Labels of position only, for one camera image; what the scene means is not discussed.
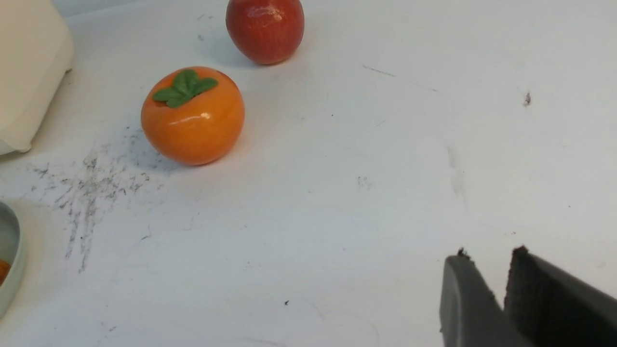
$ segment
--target red apple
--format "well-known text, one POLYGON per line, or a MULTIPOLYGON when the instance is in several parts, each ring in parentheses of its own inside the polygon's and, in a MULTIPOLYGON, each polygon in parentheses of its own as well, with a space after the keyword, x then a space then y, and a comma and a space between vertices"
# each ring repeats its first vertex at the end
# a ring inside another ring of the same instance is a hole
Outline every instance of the red apple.
POLYGON ((236 47, 263 65, 289 59, 304 35, 299 0, 230 0, 225 21, 236 47))

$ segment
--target fake fruit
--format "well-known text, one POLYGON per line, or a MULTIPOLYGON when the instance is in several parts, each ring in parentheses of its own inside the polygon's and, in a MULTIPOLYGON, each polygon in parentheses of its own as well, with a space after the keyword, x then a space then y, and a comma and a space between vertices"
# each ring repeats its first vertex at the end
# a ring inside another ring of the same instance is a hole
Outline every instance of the fake fruit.
POLYGON ((141 126, 165 157, 186 165, 213 162, 231 150, 244 124, 244 102, 222 72, 189 67, 171 73, 150 91, 141 126))
POLYGON ((4 282, 4 279, 6 278, 6 275, 9 274, 9 271, 10 271, 9 263, 0 260, 0 285, 2 285, 2 283, 4 282))
POLYGON ((289 59, 304 35, 299 0, 230 0, 225 22, 236 47, 263 65, 289 59))

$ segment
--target gray bowl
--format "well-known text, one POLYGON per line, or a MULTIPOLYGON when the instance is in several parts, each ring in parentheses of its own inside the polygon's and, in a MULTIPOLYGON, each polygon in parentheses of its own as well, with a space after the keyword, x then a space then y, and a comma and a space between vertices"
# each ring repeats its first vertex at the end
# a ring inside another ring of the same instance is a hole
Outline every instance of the gray bowl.
POLYGON ((19 221, 9 206, 0 203, 0 259, 10 264, 9 274, 0 285, 0 317, 9 308, 26 268, 26 247, 19 221))

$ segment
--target orange object in bowl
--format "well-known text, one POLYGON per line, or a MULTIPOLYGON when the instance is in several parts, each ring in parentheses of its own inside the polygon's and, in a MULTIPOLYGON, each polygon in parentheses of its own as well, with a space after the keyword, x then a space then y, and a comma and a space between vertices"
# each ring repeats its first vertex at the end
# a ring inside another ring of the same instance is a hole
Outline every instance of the orange object in bowl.
POLYGON ((10 265, 6 261, 0 260, 0 285, 4 282, 6 275, 9 274, 10 265))
POLYGON ((244 101, 236 84, 208 67, 177 70, 159 81, 141 109, 150 144, 165 157, 203 165, 227 154, 244 125, 244 101))

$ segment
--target green leaf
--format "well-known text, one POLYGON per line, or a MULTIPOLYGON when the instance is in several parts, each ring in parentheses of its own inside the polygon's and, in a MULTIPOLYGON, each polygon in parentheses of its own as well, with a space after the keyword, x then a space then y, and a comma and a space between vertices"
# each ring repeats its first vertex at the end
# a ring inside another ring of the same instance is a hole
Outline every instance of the green leaf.
POLYGON ((180 92, 180 94, 187 95, 190 94, 191 86, 194 86, 198 79, 199 77, 197 76, 197 72, 195 72, 195 70, 182 70, 173 79, 172 87, 180 92))
POLYGON ((210 78, 210 77, 203 78, 202 80, 199 80, 195 88, 193 88, 192 90, 193 95, 199 95, 205 91, 211 90, 217 85, 218 85, 218 82, 214 78, 210 78))
POLYGON ((180 98, 169 99, 167 100, 167 106, 171 107, 172 109, 176 109, 186 104, 187 102, 189 102, 192 98, 193 96, 189 94, 189 95, 184 95, 180 98))
POLYGON ((180 94, 177 90, 173 88, 163 88, 158 92, 152 95, 154 101, 167 101, 169 99, 178 99, 182 98, 182 94, 180 94))

